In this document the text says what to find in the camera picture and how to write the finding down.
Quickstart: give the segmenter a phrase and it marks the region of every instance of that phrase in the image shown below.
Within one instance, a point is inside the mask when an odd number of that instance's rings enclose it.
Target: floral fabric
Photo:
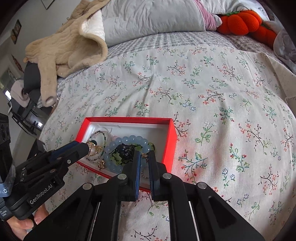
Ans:
[[[172,173],[206,182],[272,240],[296,204],[296,119],[280,78],[264,54],[228,47],[125,54],[65,83],[41,140],[48,150],[59,148],[89,116],[172,118],[178,135]],[[78,164],[64,180],[46,203],[50,212],[85,182],[106,181]],[[119,240],[170,240],[167,202],[153,202],[145,192],[135,203],[123,202]]]

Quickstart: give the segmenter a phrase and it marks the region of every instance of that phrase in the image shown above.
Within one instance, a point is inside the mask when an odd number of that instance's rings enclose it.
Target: pink fabric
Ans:
[[[215,21],[214,17],[212,16],[212,14],[210,14],[204,8],[204,6],[200,3],[199,0],[194,0],[194,2],[197,5],[197,7],[200,9],[201,13],[202,13],[202,16],[203,16],[204,21],[205,21],[205,29],[210,30],[210,31],[216,31],[217,25],[216,25],[216,21]]]

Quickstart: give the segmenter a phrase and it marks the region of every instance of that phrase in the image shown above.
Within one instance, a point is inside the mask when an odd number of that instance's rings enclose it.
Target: picture frame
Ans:
[[[11,38],[11,40],[13,41],[14,44],[17,43],[17,36],[16,36],[16,34],[15,34],[15,32],[14,32],[13,29],[11,30],[10,38]]]
[[[20,24],[20,21],[17,20],[15,23],[15,27],[13,28],[13,31],[14,31],[16,37],[18,37],[21,28],[22,28],[22,25]]]
[[[50,7],[50,5],[54,2],[54,0],[41,0],[43,6],[45,7],[45,9],[48,9]]]

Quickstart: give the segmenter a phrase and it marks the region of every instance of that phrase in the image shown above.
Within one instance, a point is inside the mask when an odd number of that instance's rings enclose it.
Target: window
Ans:
[[[11,95],[10,95],[10,92],[9,92],[9,91],[6,91],[6,92],[5,92],[5,95],[6,95],[6,97],[7,97],[9,100],[11,100]]]

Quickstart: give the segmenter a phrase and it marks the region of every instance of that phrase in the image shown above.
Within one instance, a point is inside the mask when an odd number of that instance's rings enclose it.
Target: red pumpkin plush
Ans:
[[[220,17],[221,26],[217,31],[221,34],[235,34],[250,36],[273,49],[276,33],[262,26],[261,17],[252,10],[232,12]]]

